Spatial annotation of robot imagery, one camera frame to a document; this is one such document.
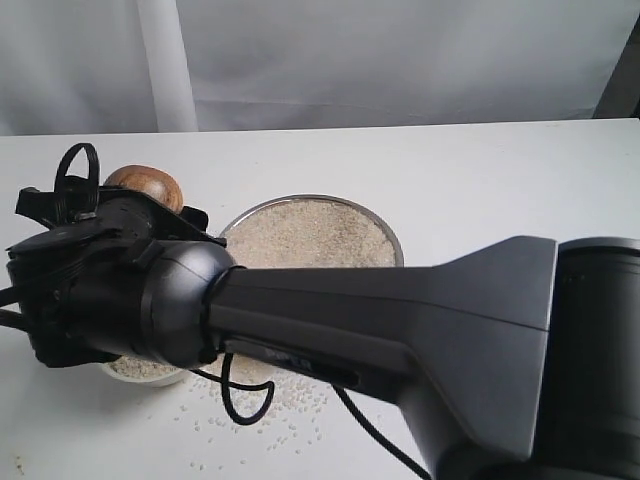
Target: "metal bowl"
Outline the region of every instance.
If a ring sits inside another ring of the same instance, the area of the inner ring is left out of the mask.
[[[273,200],[266,201],[264,203],[256,205],[253,208],[250,208],[249,210],[244,212],[242,215],[235,218],[229,225],[225,227],[224,230],[222,230],[222,232],[220,233],[220,236],[221,237],[226,236],[229,230],[236,227],[237,225],[242,223],[244,220],[249,218],[251,215],[259,212],[260,210],[264,210],[266,208],[273,207],[274,205],[278,205],[281,203],[298,202],[298,201],[305,201],[305,200],[313,200],[316,202],[339,203],[341,205],[351,207],[354,210],[358,211],[359,213],[367,217],[369,220],[371,220],[378,228],[380,228],[382,232],[385,234],[385,236],[387,237],[387,239],[389,239],[389,242],[391,242],[391,246],[393,247],[393,252],[395,257],[395,266],[402,267],[404,265],[404,255],[402,254],[402,247],[400,247],[400,242],[398,241],[398,237],[396,237],[395,233],[393,233],[393,230],[391,230],[391,227],[389,227],[389,225],[387,225],[387,223],[384,220],[382,220],[378,215],[373,213],[368,208],[363,207],[362,205],[358,205],[357,203],[354,203],[350,200],[345,200],[344,198],[331,197],[329,195],[315,195],[315,194],[289,195],[286,197],[280,197],[280,198],[275,198]]]

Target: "white table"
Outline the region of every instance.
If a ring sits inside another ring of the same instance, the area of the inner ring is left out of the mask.
[[[361,203],[383,217],[397,233],[408,265],[444,262],[517,234],[561,241],[640,238],[640,123],[626,119],[4,137],[0,245],[41,230],[12,215],[18,190],[50,189],[61,155],[78,141],[97,147],[103,179],[131,163],[171,173],[186,203],[209,212],[213,233],[264,200],[321,193]],[[2,285],[8,285],[6,275]],[[162,391],[131,387],[95,366],[47,370],[22,334],[5,329],[0,335],[2,479],[414,478],[329,391],[313,423],[308,412],[284,409],[261,434],[255,428],[234,433],[208,389],[189,383]],[[395,407],[357,400],[392,440],[418,457]],[[211,425],[209,418],[226,425]],[[298,427],[295,438],[291,422]],[[289,437],[284,445],[267,450],[283,436]]]

